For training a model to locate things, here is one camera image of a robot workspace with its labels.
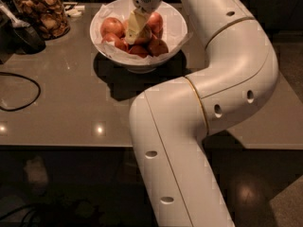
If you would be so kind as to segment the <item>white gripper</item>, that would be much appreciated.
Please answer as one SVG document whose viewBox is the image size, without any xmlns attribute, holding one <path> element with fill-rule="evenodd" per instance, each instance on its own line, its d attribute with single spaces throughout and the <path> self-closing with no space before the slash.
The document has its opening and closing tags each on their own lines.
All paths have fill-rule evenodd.
<svg viewBox="0 0 303 227">
<path fill-rule="evenodd" d="M 148 13 L 151 14 L 156 11 L 162 1 L 163 0 L 133 0 L 136 9 L 130 13 L 125 32 L 125 40 L 128 44 L 135 44 L 144 39 L 144 28 L 148 21 Z"/>
</svg>

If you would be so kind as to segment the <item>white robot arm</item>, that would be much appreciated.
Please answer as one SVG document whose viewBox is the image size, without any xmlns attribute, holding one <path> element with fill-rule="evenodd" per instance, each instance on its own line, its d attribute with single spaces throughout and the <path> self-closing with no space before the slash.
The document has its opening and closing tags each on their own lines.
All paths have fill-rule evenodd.
<svg viewBox="0 0 303 227">
<path fill-rule="evenodd" d="M 276 53 L 240 0 L 181 1 L 209 65 L 134 100 L 134 155 L 159 227 L 235 227 L 202 143 L 269 100 Z"/>
</svg>

